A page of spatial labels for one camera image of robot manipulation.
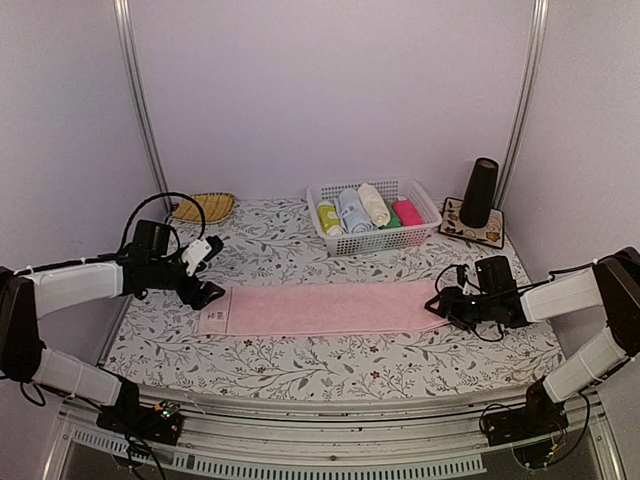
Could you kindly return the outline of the pink towel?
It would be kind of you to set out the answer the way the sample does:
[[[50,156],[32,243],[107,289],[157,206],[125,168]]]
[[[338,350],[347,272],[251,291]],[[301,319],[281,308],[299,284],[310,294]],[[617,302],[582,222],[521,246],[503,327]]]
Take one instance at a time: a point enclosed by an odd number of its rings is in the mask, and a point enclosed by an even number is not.
[[[200,312],[198,333],[342,336],[413,333],[447,320],[424,308],[431,281],[232,287]]]

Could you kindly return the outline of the cream white towel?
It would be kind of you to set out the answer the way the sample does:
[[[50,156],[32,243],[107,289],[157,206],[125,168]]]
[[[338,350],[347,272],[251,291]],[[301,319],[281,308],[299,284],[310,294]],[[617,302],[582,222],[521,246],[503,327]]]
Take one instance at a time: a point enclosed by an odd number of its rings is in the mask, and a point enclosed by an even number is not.
[[[371,184],[362,183],[357,193],[372,224],[376,227],[386,225],[390,217],[385,201],[378,190]]]

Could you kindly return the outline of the white plastic basket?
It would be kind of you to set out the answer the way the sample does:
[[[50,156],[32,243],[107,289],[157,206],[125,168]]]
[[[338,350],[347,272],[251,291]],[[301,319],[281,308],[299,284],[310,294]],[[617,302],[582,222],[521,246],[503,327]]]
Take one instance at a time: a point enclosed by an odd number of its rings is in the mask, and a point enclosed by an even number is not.
[[[332,256],[416,246],[442,222],[435,203],[409,177],[310,186],[306,199]]]

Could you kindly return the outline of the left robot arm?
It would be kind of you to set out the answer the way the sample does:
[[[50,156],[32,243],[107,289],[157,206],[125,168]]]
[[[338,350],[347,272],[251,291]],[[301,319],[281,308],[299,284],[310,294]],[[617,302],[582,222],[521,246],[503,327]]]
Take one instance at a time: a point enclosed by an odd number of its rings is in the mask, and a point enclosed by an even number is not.
[[[92,301],[133,296],[152,290],[175,292],[200,311],[224,296],[223,288],[198,278],[224,243],[201,229],[187,244],[169,247],[177,230],[130,214],[113,253],[61,263],[1,270],[1,377],[19,386],[47,387],[79,398],[121,426],[128,434],[148,426],[139,387],[116,374],[51,349],[38,323],[52,313]]]

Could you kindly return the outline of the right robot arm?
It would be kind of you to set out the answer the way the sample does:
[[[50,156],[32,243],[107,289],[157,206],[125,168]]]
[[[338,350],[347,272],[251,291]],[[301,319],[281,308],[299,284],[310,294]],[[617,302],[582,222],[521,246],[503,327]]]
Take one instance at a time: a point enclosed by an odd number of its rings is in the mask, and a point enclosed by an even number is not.
[[[589,263],[555,270],[540,282],[517,285],[508,259],[492,256],[474,264],[472,290],[466,269],[456,268],[458,283],[437,289],[424,307],[459,329],[474,332],[482,322],[499,328],[521,328],[575,312],[600,308],[601,332],[582,345],[552,373],[528,387],[523,407],[485,417],[482,428],[520,429],[537,436],[566,426],[565,401],[595,382],[602,382],[639,353],[639,253],[626,247]]]

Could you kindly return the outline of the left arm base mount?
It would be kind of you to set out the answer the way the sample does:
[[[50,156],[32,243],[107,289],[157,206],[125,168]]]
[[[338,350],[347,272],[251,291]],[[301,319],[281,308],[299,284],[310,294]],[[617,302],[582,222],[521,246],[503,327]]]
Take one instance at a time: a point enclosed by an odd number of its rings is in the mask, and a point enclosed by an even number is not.
[[[176,446],[184,424],[180,410],[181,405],[176,402],[162,401],[153,406],[143,406],[134,400],[102,407],[96,425],[141,440]]]

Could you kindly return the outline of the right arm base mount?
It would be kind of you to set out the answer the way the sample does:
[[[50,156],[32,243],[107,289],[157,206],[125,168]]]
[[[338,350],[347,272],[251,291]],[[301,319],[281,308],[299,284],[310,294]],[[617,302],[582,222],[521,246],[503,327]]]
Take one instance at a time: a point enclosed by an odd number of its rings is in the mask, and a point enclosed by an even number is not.
[[[540,417],[526,407],[509,407],[492,403],[480,415],[479,429],[490,446],[529,440],[551,433],[562,433],[569,426],[563,409]]]

